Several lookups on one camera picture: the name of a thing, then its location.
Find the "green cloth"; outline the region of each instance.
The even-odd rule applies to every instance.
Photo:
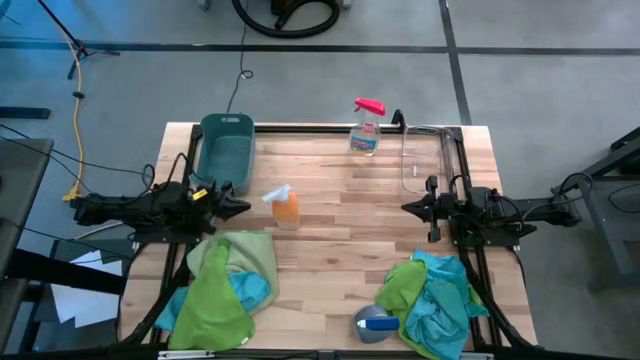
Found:
[[[226,263],[226,274],[238,272],[255,272],[267,280],[271,293],[263,303],[251,311],[257,314],[267,307],[278,296],[278,270],[276,268],[276,253],[271,234],[267,232],[230,231],[216,233],[196,246],[187,255],[189,270],[197,278],[202,272],[203,259],[207,251],[220,239],[226,239],[231,244],[229,261]]]
[[[405,325],[413,303],[418,298],[426,280],[427,265],[424,261],[411,260],[407,263],[396,265],[387,275],[384,286],[378,291],[376,303],[382,306],[390,315],[398,317],[400,320],[398,334],[407,345],[411,346],[418,354],[437,360],[437,356],[409,338]]]
[[[253,336],[253,319],[226,274],[230,247],[229,241],[221,239],[204,254],[200,276],[191,284],[169,340],[170,350],[228,350]]]

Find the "small orange spray bottle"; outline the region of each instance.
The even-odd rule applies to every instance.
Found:
[[[290,185],[283,185],[262,197],[262,201],[271,205],[273,217],[282,230],[295,230],[300,227],[298,199],[291,192]]]

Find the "yellow cable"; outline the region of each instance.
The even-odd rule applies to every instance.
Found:
[[[78,61],[78,57],[76,56],[76,52],[73,50],[73,45],[71,45],[71,40],[67,36],[67,34],[62,30],[60,25],[56,23],[56,27],[60,30],[62,37],[67,42],[67,46],[69,46],[69,51],[71,51],[71,55],[73,55],[73,61],[76,63],[76,69],[78,69],[78,93],[82,90],[82,70],[80,69],[80,61]],[[80,98],[76,97],[76,106],[73,110],[73,130],[76,134],[76,141],[78,142],[78,152],[80,153],[80,163],[78,169],[78,179],[82,179],[82,170],[84,169],[84,150],[82,148],[82,139],[80,138],[80,131],[78,130],[78,109],[80,108]],[[69,191],[69,193],[62,197],[63,201],[70,201],[80,196],[80,189],[78,186],[80,185],[80,180],[76,180],[75,184]]]

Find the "blue container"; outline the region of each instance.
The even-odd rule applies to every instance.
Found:
[[[211,114],[200,122],[202,147],[196,174],[220,187],[231,181],[235,196],[249,192],[256,147],[253,120],[244,114]]]

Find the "clear plastic bottle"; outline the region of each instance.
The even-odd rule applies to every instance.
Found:
[[[357,98],[356,105],[356,111],[364,111],[360,123],[351,129],[349,149],[358,155],[372,156],[380,143],[378,119],[386,113],[384,104],[372,99]]]
[[[300,227],[298,199],[289,184],[283,185],[262,197],[265,204],[271,206],[276,224],[282,230],[295,230]]]

